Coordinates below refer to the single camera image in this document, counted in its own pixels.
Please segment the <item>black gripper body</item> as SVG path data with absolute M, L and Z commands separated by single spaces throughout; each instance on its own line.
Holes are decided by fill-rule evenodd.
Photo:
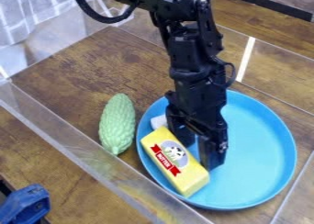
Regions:
M 226 71 L 217 67 L 201 78 L 172 76 L 175 91 L 165 98 L 169 112 L 185 121 L 193 135 L 227 140 L 227 123 L 220 110 L 227 103 Z

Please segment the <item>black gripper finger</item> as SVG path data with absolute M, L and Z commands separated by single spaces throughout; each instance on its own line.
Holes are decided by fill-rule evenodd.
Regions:
M 199 136 L 200 163 L 207 171 L 212 171 L 224 163 L 228 142 L 224 139 L 211 139 Z
M 169 112 L 165 113 L 165 118 L 172 135 L 185 147 L 191 146 L 195 142 L 195 135 L 187 128 L 184 119 Z

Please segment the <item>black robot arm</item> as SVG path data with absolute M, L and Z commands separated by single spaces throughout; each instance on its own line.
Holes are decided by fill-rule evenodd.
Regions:
M 221 35 L 209 0 L 116 0 L 139 4 L 149 16 L 171 58 L 175 89 L 165 93 L 168 129 L 184 145 L 196 144 L 201 166 L 213 170 L 228 149 L 227 123 L 220 109 L 227 102 L 224 66 L 216 54 Z

